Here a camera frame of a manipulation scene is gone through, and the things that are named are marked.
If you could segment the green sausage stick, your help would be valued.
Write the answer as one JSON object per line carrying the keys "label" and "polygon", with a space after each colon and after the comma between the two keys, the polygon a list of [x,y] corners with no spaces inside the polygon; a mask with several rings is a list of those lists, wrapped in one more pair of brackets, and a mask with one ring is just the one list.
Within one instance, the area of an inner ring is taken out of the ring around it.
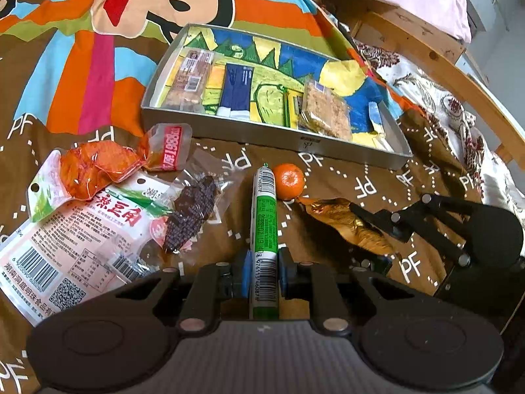
{"label": "green sausage stick", "polygon": [[250,248],[252,281],[250,316],[255,320],[279,317],[278,217],[276,183],[267,164],[257,169],[253,181]]}

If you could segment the gold foil snack pack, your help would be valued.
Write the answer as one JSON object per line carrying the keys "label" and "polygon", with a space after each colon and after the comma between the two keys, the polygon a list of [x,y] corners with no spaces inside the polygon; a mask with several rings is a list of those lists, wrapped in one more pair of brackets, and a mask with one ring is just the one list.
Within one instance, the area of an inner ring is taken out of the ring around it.
{"label": "gold foil snack pack", "polygon": [[337,232],[346,243],[376,255],[394,254],[385,236],[367,225],[350,209],[352,202],[346,198],[314,199],[298,197],[296,202],[314,221]]}

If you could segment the puffed rice cake pack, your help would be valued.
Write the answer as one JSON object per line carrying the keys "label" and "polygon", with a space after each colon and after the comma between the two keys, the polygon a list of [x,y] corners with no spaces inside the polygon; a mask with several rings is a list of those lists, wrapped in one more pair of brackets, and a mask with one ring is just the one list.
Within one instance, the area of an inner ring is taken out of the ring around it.
{"label": "puffed rice cake pack", "polygon": [[349,107],[330,88],[309,79],[304,84],[299,124],[311,132],[350,142]]}

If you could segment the white spicy bean snack pouch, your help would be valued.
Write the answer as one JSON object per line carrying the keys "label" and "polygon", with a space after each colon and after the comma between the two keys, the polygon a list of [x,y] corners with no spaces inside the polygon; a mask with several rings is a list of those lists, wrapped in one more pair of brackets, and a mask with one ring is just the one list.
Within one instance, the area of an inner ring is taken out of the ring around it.
{"label": "white spicy bean snack pouch", "polygon": [[1,246],[1,290],[31,325],[162,265],[148,208],[167,182],[138,171],[80,201],[59,167],[54,149],[27,190],[29,219]]}

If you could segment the orange snack pouch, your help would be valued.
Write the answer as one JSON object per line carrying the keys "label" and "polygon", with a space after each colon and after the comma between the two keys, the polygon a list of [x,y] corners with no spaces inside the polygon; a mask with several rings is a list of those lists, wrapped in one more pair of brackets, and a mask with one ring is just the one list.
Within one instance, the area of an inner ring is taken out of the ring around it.
{"label": "orange snack pouch", "polygon": [[111,183],[120,183],[143,168],[180,171],[190,154],[189,124],[155,124],[137,148],[113,141],[86,142],[60,157],[60,182],[74,199],[89,200]]}

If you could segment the blue rectangular snack pack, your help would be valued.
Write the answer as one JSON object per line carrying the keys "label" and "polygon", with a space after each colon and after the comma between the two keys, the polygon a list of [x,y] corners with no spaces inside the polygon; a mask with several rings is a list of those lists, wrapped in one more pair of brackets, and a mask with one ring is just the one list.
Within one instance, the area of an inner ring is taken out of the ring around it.
{"label": "blue rectangular snack pack", "polygon": [[250,96],[254,68],[227,63],[216,115],[241,121],[250,120]]}

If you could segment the floral white quilt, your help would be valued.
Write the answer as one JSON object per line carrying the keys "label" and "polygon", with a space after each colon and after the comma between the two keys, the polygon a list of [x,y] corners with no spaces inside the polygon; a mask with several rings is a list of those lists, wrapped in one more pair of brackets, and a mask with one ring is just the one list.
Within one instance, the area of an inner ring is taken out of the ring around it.
{"label": "floral white quilt", "polygon": [[522,220],[524,194],[516,187],[502,159],[489,149],[475,126],[476,116],[404,56],[360,41],[356,41],[356,45],[382,79],[422,107],[430,114],[431,121],[444,131],[448,146],[471,176],[482,202],[503,207]]}

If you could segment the small orange tangerine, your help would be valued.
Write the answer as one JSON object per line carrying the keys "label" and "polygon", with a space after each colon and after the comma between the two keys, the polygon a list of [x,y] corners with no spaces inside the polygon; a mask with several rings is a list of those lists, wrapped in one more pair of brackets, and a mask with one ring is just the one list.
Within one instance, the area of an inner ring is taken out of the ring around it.
{"label": "small orange tangerine", "polygon": [[275,177],[277,198],[289,201],[299,197],[305,186],[303,171],[295,164],[278,164],[272,168]]}

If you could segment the dark dried meat packet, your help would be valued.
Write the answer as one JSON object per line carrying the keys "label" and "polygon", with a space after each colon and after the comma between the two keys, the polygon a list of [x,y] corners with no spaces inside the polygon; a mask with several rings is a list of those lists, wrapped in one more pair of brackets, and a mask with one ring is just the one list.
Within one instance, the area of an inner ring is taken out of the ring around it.
{"label": "dark dried meat packet", "polygon": [[188,252],[205,225],[220,224],[245,173],[195,150],[169,188],[147,208],[150,236],[164,252]]}

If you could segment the small blue white packet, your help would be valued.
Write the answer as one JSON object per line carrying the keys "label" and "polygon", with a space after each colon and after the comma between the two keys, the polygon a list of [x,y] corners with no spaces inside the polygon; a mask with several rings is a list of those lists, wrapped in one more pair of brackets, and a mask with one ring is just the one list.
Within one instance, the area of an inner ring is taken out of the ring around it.
{"label": "small blue white packet", "polygon": [[385,135],[385,128],[383,126],[383,119],[381,116],[381,111],[379,110],[379,106],[375,101],[370,101],[368,103],[368,117],[370,119],[370,122],[372,124],[372,127],[376,134],[384,136]]}

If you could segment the yellow snack pack in tray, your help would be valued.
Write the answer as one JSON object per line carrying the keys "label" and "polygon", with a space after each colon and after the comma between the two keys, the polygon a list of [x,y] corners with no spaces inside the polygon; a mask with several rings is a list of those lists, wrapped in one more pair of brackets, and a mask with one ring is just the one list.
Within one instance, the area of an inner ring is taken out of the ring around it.
{"label": "yellow snack pack in tray", "polygon": [[284,91],[284,125],[297,130],[304,94],[292,89]]}

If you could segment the dinosaur print tin tray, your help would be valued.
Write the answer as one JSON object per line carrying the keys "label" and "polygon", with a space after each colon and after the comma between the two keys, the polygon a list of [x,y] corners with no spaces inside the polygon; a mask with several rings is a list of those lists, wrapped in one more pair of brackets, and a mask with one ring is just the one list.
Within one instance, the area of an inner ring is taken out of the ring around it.
{"label": "dinosaur print tin tray", "polygon": [[[215,53],[214,66],[202,100],[204,113],[161,107],[175,72],[189,48]],[[254,68],[250,120],[216,115],[227,63]],[[284,125],[284,91],[304,93],[313,79],[346,101],[350,111],[350,142]],[[385,135],[375,133],[368,103],[381,111]],[[399,112],[388,89],[378,84],[356,60],[338,60],[300,45],[224,27],[190,24],[182,29],[160,60],[141,101],[146,127],[161,122],[189,124],[196,137],[310,152],[360,164],[398,169],[412,156],[397,124]]]}

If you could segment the brown biscuit pack in tray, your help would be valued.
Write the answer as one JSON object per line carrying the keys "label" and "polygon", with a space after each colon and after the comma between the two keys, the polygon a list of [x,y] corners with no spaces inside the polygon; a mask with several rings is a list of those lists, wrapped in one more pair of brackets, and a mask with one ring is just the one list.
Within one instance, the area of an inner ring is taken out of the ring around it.
{"label": "brown biscuit pack in tray", "polygon": [[175,72],[161,107],[186,112],[204,113],[202,100],[205,87],[214,66],[215,53],[189,48]]}

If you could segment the colourful cartoon bed blanket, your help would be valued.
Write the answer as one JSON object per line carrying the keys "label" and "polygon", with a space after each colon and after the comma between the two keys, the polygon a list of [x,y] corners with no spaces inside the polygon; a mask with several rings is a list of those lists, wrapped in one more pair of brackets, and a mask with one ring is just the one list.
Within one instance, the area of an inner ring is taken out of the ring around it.
{"label": "colourful cartoon bed blanket", "polygon": [[413,234],[394,254],[350,245],[296,202],[277,198],[278,247],[328,267],[349,335],[323,335],[309,305],[279,293],[279,317],[223,320],[209,334],[176,325],[194,277],[251,251],[258,168],[291,163],[299,197],[346,198],[369,212],[423,194],[484,204],[430,114],[382,79],[357,48],[345,0],[1,0],[1,246],[29,219],[27,190],[57,149],[137,148],[150,130],[141,101],[169,45],[190,24],[243,30],[354,59],[386,87],[411,158],[398,169],[310,152],[196,137],[245,176],[220,224],[160,269],[31,325],[1,290],[4,393],[521,393],[524,294],[505,331],[434,294],[455,264]]}

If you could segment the wooden bed rail right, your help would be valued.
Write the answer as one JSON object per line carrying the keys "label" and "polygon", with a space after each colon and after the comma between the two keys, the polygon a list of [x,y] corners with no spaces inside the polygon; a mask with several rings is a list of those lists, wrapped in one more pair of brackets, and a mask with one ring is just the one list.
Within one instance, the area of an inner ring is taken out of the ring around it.
{"label": "wooden bed rail right", "polygon": [[455,66],[465,47],[409,12],[375,0],[345,0],[340,16],[350,33],[370,45],[401,54],[436,83],[470,104],[496,134],[496,154],[505,164],[524,167],[524,129],[486,85]]}

